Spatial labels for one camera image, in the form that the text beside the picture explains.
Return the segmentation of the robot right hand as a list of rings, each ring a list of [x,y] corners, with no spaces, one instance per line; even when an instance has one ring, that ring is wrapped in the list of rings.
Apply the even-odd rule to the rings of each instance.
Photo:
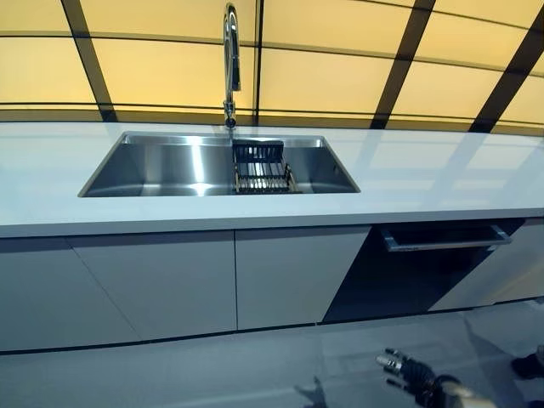
[[[376,362],[388,375],[388,386],[411,395],[421,407],[440,407],[437,376],[429,365],[394,348],[384,349]]]

